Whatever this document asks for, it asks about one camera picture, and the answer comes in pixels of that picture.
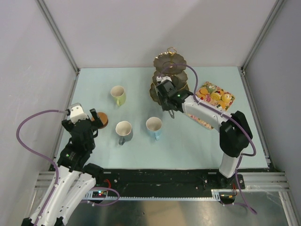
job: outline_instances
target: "brown coaster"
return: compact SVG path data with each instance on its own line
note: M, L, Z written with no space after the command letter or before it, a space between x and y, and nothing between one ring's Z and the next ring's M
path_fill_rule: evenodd
M97 112L97 114L98 114L100 120L103 122L103 126L100 127L99 129L103 129L103 128L106 127L106 126L108 125L108 123L109 123L108 116L107 116L105 113L103 113L103 112Z

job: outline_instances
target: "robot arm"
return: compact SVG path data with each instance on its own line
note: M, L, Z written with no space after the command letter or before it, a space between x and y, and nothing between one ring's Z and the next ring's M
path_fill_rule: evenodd
M168 76L158 79L156 89L162 110L168 111L172 118L174 118L174 111L191 114L206 121L220 133L220 147L224 154L219 173L223 181L232 179L240 154L248 146L249 141L242 131L223 115L227 115L237 121L250 138L253 138L244 114L239 111L229 114L222 109L219 110L221 114L217 114L210 110L212 108L211 105L201 99L198 100L202 101L202 105L196 103L193 99L193 93L187 90L177 90Z
M97 137L98 128L103 126L103 122L95 109L90 110L95 119L91 121L80 104L71 105L68 112L70 119L63 120L62 125L71 134L71 138L57 162L59 172L57 184L54 175L41 203L29 218L23 220L22 226L32 226L35 222L38 226L67 224L82 197L95 186L98 179L101 181L99 178L102 176L101 167L93 164L85 167L84 165L95 148L94 138ZM70 190L75 180L78 181Z

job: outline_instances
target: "metal frame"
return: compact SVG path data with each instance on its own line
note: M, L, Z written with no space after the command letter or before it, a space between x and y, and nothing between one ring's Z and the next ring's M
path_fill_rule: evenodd
M267 160L267 163L269 165L271 163L271 161L269 159L269 148L268 148L266 138L265 138L264 133L263 133L263 129L262 129L262 126L261 126L261 121L260 121L260 118L259 118L258 110L257 110L256 104L255 104L252 92L250 90L249 83L248 83L247 78L245 76L246 73L243 72L241 69L239 69L239 73L240 73L241 81L243 83L245 93L246 93L246 96L247 96L247 99L248 99L248 102L249 102L249 105L250 105L250 108L251 108L251 112L252 112L252 115L253 115L253 118L254 118L254 121L255 121L255 125L256 125L258 135L259 135L259 138L260 138L260 141L261 141L261 145L263 147L263 151L265 153L266 160Z
M152 197L152 198L147 198L147 197L140 197L140 198L137 198L137 197L120 197L119 200L122 200L122 201L163 201L163 200L166 200L166 201L220 201L221 198L220 198L220 194L216 191L212 191L212 197L200 197L200 198L155 198L155 197ZM92 197L92 194L93 194L93 191L89 191L85 197L83 198L83 200L116 200L116 197L105 197L105 198L93 198Z
M38 7L40 8L45 20L47 21L50 29L52 30L57 43L60 45L60 47L62 48L62 51L64 52L64 54L66 55L70 65L72 66L72 68L74 69L75 73L78 74L79 72L79 68L76 65L76 62L70 52L70 50L67 47L66 42L64 41L55 21L53 20L53 17L51 16L49 9L46 5L46 3L44 2L44 0L35 0L37 2Z
M279 13L280 13L281 9L283 8L286 1L287 0L277 0L276 3L274 4L273 9L269 13L268 18L266 19L262 29L260 30L260 32L259 32L259 34L256 38L255 43L253 44L251 50L249 51L243 65L241 67L243 71L246 69L246 67L250 63L251 59L255 55L256 50L258 49L258 47L260 46L260 44L262 43L262 41L266 37L271 25L274 23L275 19L279 15Z
M300 215L294 211L296 210L295 202L292 199L292 193L279 192L280 200L286 215L286 219L289 226L301 225Z
M52 181L54 172L40 172L35 186L35 190L46 191ZM247 172L240 173L244 177L245 192L289 192L290 187L283 172ZM213 189L214 192L231 191L231 189Z
M68 109L69 106L72 103L72 99L73 99L73 96L74 96L75 88L76 88L77 81L78 81L78 78L79 78L79 73L80 73L80 70L79 70L77 76L74 78L73 85L72 85L72 88L70 90L69 98L68 98L67 104L65 106L65 109ZM63 132L64 132L64 127L61 125L60 126L60 130L58 132L58 136L57 136L57 138L55 140L54 151L51 154L51 158L52 159L56 158L56 155L57 155L57 153L59 151L60 143L61 143L61 140L62 140L62 137L63 137Z

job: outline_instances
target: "light blue table surface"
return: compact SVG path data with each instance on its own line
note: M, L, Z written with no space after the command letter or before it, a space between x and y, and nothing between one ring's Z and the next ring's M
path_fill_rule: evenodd
M198 73L198 87L210 81L234 94L236 100L229 109L234 113L242 111L253 133L257 149L255 157L244 157L241 168L266 168L264 152L256 130L247 97L237 67L195 67ZM187 68L188 85L195 86L195 76ZM109 123L99 130L95 139L96 148L87 163L103 168L125 169L208 169L218 168L223 152L219 147L219 134L208 130L181 112L172 119L168 112L153 102L149 90L154 67L143 68L84 68L81 69L72 103L81 103L84 111L90 109L108 115ZM126 90L127 100L118 107L110 95L110 90L121 85ZM152 116L163 122L163 133L159 141L149 137L146 120ZM132 124L134 137L123 146L118 144L115 127L120 121ZM70 135L64 131L59 153L67 144ZM252 153L249 145L245 153Z

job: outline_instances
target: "white enclosure wall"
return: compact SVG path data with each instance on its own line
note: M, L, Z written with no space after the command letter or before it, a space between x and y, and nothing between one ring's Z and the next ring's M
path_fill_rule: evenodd
M153 66L174 46L193 66L241 66L276 0L46 0L82 67Z
M301 1L288 0L246 74L277 168L301 212Z
M25 217L38 172L48 167L21 147L16 129L36 112L64 109L75 73L35 1L2 1L0 30L0 225L16 226ZM61 119L49 113L32 120L21 139L49 156Z

